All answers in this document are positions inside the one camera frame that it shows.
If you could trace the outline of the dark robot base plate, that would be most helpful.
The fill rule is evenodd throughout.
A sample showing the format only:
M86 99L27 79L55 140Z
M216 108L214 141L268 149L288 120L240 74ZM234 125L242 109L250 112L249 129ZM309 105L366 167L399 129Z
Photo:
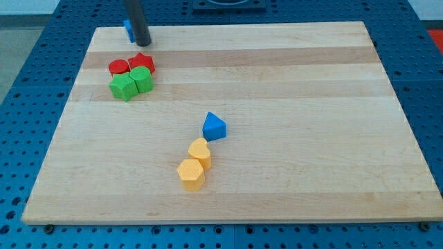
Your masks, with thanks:
M197 10L265 10L267 0L192 0Z

